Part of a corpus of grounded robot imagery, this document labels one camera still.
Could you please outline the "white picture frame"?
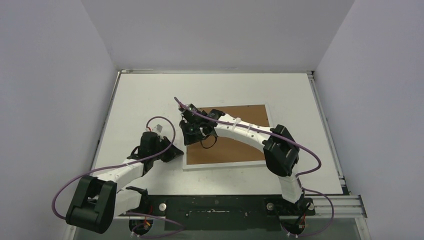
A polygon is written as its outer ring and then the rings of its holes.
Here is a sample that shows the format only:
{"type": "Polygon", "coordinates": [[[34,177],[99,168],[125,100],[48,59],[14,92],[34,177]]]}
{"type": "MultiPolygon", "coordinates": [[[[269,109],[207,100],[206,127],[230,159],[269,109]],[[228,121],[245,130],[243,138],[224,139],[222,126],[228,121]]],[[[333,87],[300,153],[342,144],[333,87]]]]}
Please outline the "white picture frame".
{"type": "MultiPolygon", "coordinates": [[[[272,127],[273,120],[268,104],[209,106],[199,110],[210,112],[217,109],[242,121],[264,127],[272,127]]],[[[199,171],[235,167],[264,167],[265,158],[260,150],[242,142],[219,137],[217,141],[208,137],[203,144],[195,143],[186,147],[184,171],[199,171]]]]}

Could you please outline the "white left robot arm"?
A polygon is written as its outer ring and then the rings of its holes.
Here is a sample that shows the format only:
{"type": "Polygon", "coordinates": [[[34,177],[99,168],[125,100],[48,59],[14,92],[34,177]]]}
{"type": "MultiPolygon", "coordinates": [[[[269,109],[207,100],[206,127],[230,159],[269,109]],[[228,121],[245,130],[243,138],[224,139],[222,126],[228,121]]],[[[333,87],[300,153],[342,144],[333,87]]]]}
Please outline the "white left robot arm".
{"type": "Polygon", "coordinates": [[[123,165],[97,176],[84,175],[79,179],[65,221],[95,233],[103,234],[114,217],[128,211],[136,215],[152,213],[154,207],[148,190],[130,186],[145,176],[160,160],[168,163],[184,155],[171,141],[154,131],[146,131],[123,165]]]}

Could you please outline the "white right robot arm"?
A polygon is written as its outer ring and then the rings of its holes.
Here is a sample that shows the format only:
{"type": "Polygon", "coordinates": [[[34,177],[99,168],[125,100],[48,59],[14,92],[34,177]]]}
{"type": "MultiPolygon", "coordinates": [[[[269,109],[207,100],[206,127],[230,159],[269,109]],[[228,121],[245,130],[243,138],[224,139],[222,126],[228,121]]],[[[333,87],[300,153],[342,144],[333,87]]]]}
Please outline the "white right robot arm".
{"type": "Polygon", "coordinates": [[[200,111],[193,104],[180,105],[179,111],[184,145],[202,144],[208,137],[228,138],[261,151],[267,169],[279,179],[284,211],[294,215],[302,209],[304,193],[296,176],[300,148],[285,126],[259,126],[218,109],[200,111]]]}

